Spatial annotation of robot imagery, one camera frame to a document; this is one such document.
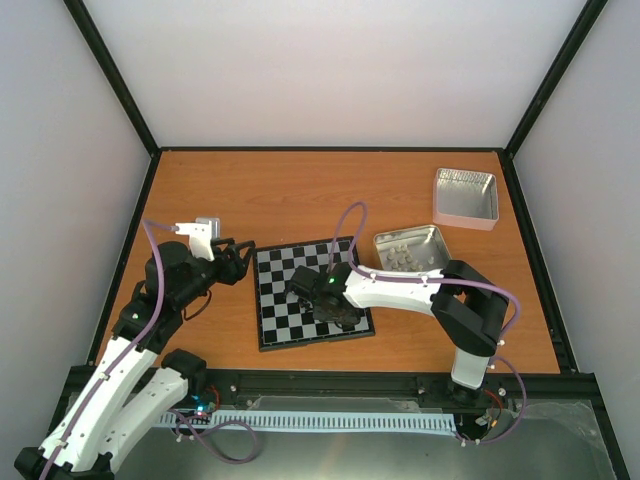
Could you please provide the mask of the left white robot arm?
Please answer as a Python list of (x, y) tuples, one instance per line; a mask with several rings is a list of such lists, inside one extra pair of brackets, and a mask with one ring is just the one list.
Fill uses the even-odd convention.
[(248, 271), (255, 244), (212, 240), (195, 255), (176, 241), (154, 244), (131, 300), (77, 401), (38, 447), (14, 467), (25, 479), (112, 479), (162, 414), (208, 390), (205, 360), (164, 351), (187, 307), (215, 284), (234, 285)]

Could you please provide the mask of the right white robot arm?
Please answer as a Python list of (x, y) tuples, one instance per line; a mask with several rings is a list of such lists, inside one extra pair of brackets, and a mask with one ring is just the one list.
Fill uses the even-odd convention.
[(296, 268), (286, 288), (317, 322), (340, 328), (359, 322), (367, 308), (435, 318), (456, 348), (448, 396), (471, 403), (481, 392), (491, 357), (502, 340), (511, 302), (507, 292), (463, 261), (429, 272), (386, 272), (340, 262), (318, 272)]

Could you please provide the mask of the black chess pieces cluster centre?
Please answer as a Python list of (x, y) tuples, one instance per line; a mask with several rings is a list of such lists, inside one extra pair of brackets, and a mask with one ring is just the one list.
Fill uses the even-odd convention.
[(297, 300), (297, 304), (299, 308), (304, 312), (311, 312), (313, 310), (313, 305), (304, 298), (299, 298)]

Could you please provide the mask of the white chess pieces in tin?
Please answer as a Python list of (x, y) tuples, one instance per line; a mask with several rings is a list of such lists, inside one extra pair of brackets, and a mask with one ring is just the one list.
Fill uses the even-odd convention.
[(392, 271), (418, 272), (435, 267), (435, 257), (411, 249), (407, 244), (391, 247), (385, 254), (386, 268)]

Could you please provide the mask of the open metal tin with pieces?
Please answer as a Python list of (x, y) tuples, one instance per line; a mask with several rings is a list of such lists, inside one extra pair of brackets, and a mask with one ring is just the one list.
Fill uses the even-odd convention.
[(373, 243), (381, 269), (392, 273), (440, 270), (452, 259), (435, 225), (382, 232), (374, 236)]

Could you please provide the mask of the small circuit board with led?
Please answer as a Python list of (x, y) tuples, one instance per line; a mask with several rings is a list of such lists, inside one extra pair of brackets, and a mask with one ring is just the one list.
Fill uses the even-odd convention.
[(196, 416), (210, 416), (220, 408), (220, 396), (216, 390), (205, 391), (192, 397)]

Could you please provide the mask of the black and silver chessboard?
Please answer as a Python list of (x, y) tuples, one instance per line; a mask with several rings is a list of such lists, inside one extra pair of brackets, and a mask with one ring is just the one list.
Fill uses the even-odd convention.
[(287, 284), (299, 266), (319, 272), (333, 253), (337, 261), (347, 259), (351, 239), (340, 237), (335, 247), (329, 239), (259, 247), (253, 254), (256, 313), (261, 352), (300, 347), (320, 342), (351, 340), (375, 334), (372, 314), (360, 312), (359, 322), (341, 328), (318, 322), (298, 297), (287, 291)]

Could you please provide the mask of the pink-rimmed metal tin lid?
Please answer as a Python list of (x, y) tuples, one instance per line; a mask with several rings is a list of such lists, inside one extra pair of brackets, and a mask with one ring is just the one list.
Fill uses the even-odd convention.
[(491, 231), (499, 220), (497, 179), (494, 174), (439, 168), (433, 184), (436, 224)]

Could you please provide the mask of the black frame rail front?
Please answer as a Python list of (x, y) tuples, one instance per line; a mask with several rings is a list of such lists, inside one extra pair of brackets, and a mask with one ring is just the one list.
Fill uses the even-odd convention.
[(484, 392), (520, 398), (589, 398), (600, 394), (592, 374), (489, 373), (480, 387), (456, 386), (448, 373), (381, 373), (209, 369), (200, 383), (213, 386), (225, 402), (241, 397), (355, 396), (416, 397), (435, 402), (471, 404)]

